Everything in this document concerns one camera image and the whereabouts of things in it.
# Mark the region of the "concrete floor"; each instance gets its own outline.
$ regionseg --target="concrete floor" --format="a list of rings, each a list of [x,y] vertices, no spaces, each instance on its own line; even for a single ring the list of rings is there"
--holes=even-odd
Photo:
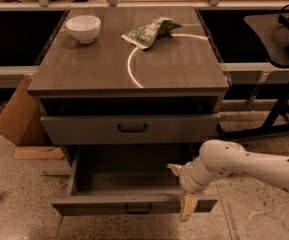
[[[259,126],[266,112],[225,112],[225,130]],[[289,156],[289,133],[239,140],[247,150]],[[0,136],[0,240],[26,239],[274,239],[289,240],[289,194],[231,175],[211,184],[219,201],[211,213],[180,222],[178,214],[64,217],[50,201],[64,197],[67,176],[40,176],[14,160]]]

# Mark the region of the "drawer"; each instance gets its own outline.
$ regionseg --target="drawer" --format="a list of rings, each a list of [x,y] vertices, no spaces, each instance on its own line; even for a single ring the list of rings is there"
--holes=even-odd
[[[192,160],[189,144],[82,146],[67,196],[52,202],[63,216],[179,213],[183,194],[168,163]],[[195,212],[210,212],[215,196],[200,195]]]
[[[182,143],[217,136],[220,115],[46,116],[41,121],[53,144]]]

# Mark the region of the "cabinet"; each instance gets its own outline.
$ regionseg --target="cabinet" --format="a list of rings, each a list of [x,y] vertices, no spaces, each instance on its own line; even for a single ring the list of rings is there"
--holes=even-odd
[[[66,20],[80,14],[101,19],[96,41],[80,44],[63,25],[28,87],[72,164],[67,197],[53,206],[62,215],[177,212],[182,190],[166,165],[190,161],[217,135],[229,87],[214,47],[191,7],[72,9]],[[160,16],[183,27],[145,51],[121,38]],[[216,197],[200,200],[197,211],[209,211]]]

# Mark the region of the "bowl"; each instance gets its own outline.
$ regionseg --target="bowl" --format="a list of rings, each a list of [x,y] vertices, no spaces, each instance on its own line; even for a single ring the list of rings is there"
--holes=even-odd
[[[66,22],[69,33],[83,44],[92,43],[98,36],[101,20],[92,15],[80,15]]]

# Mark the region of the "black drawer handle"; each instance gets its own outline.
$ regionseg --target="black drawer handle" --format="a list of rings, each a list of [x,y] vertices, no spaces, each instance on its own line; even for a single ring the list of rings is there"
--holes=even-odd
[[[128,214],[149,214],[152,211],[152,204],[148,205],[148,209],[144,211],[130,211],[128,204],[125,205],[125,211]]]
[[[118,130],[123,133],[145,132],[147,130],[147,124],[143,124],[140,127],[127,127],[119,124]]]

